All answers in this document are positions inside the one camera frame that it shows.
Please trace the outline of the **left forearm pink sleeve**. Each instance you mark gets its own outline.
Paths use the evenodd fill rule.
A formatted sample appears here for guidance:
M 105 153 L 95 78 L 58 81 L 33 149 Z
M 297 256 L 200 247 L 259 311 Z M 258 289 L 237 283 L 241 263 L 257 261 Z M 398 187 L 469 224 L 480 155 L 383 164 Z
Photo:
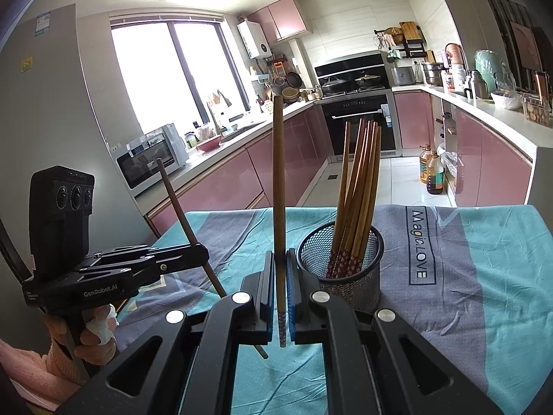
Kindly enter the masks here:
M 46 410 L 56 410 L 82 387 L 74 365 L 54 344 L 40 355 L 1 341 L 1 365 L 24 400 Z

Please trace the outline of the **left hand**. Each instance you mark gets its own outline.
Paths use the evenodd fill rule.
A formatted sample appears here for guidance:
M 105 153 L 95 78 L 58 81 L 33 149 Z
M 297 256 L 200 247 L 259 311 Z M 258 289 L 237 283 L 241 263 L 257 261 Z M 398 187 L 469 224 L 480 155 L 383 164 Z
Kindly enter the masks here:
M 69 331 L 64 320 L 47 314 L 44 316 L 44 322 L 51 340 L 48 362 L 52 369 L 64 376 L 79 374 L 74 362 L 75 358 L 90 365 L 103 367 L 115 356 L 114 331 L 118 322 L 112 304 L 93 310 L 92 318 L 85 324 L 74 348 L 67 346 Z

